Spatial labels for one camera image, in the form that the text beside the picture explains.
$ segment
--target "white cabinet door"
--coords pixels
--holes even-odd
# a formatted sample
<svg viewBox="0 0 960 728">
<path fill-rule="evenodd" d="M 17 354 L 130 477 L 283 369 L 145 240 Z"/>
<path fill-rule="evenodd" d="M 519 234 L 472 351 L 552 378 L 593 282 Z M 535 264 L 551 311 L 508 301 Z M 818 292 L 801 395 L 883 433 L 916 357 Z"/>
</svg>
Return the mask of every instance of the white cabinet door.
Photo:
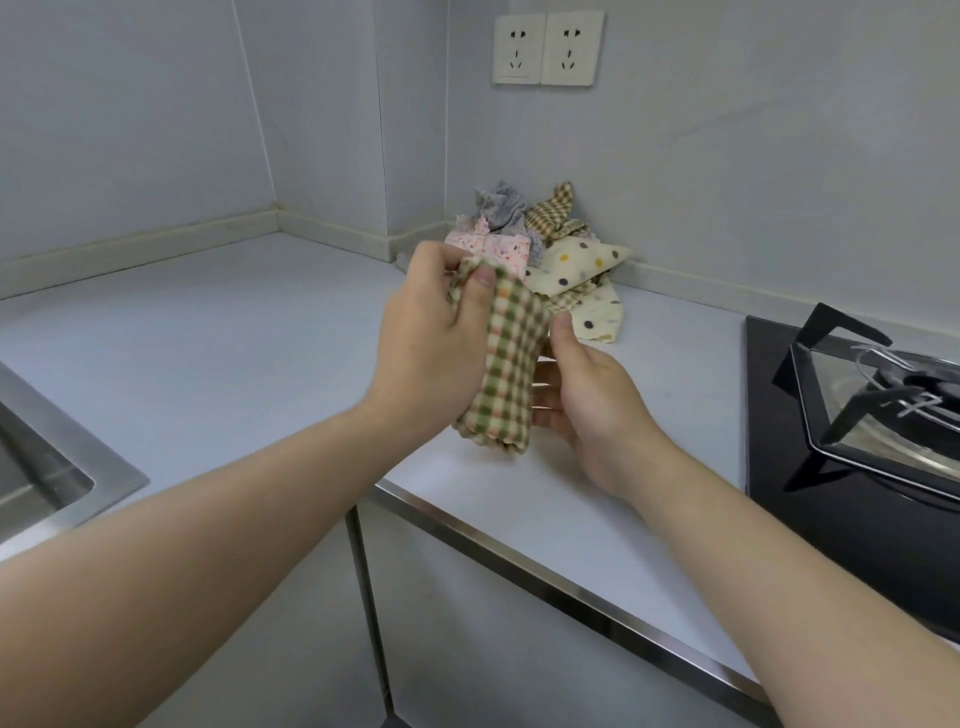
<svg viewBox="0 0 960 728">
<path fill-rule="evenodd" d="M 746 720 L 365 501 L 396 713 L 414 728 L 669 726 Z"/>
<path fill-rule="evenodd" d="M 385 718 L 340 522 L 140 728 L 379 728 Z"/>
</svg>

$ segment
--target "hand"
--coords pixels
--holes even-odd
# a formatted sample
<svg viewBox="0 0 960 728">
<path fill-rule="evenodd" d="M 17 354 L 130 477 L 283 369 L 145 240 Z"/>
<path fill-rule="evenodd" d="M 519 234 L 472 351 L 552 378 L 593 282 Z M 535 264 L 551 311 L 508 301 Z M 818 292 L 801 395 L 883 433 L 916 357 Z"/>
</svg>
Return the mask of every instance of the hand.
<svg viewBox="0 0 960 728">
<path fill-rule="evenodd" d="M 569 313 L 554 316 L 550 350 L 537 364 L 534 425 L 564 436 L 584 472 L 608 493 L 629 499 L 628 484 L 651 453 L 676 446 L 650 416 L 630 375 L 607 353 L 584 346 Z"/>
<path fill-rule="evenodd" d="M 462 415 L 480 391 L 496 275 L 477 268 L 459 309 L 447 300 L 449 277 L 465 251 L 422 242 L 407 280 L 383 312 L 373 383 L 364 404 L 410 437 L 415 449 Z"/>
</svg>

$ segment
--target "white countertop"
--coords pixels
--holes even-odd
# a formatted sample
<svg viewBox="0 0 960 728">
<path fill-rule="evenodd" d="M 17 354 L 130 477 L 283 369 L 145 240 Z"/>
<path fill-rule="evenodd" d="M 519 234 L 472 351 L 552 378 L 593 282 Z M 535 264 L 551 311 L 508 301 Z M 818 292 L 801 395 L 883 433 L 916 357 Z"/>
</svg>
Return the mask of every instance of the white countertop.
<svg viewBox="0 0 960 728">
<path fill-rule="evenodd" d="M 150 477 L 135 499 L 355 403 L 402 274 L 275 233 L 0 302 L 0 360 Z M 613 353 L 682 447 L 742 488 L 743 317 L 618 286 Z M 447 430 L 388 476 L 753 677 L 663 545 L 537 431 L 516 458 Z"/>
</svg>

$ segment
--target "countertop edge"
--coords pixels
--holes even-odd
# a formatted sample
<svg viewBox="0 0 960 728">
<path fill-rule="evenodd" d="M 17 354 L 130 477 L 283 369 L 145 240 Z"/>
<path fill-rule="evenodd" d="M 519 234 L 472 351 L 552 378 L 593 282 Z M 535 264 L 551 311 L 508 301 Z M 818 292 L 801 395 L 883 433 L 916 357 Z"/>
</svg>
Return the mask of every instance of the countertop edge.
<svg viewBox="0 0 960 728">
<path fill-rule="evenodd" d="M 766 691 L 643 619 L 384 478 L 368 498 L 523 591 L 759 726 L 779 726 Z"/>
</svg>

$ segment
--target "gas stove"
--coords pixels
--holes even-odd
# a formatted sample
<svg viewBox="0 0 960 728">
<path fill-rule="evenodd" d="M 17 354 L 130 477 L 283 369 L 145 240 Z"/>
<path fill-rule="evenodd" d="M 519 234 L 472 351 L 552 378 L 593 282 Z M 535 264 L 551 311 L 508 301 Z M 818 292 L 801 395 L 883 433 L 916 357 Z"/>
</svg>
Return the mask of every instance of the gas stove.
<svg viewBox="0 0 960 728">
<path fill-rule="evenodd" d="M 822 303 L 746 347 L 750 498 L 960 642 L 960 365 Z"/>
</svg>

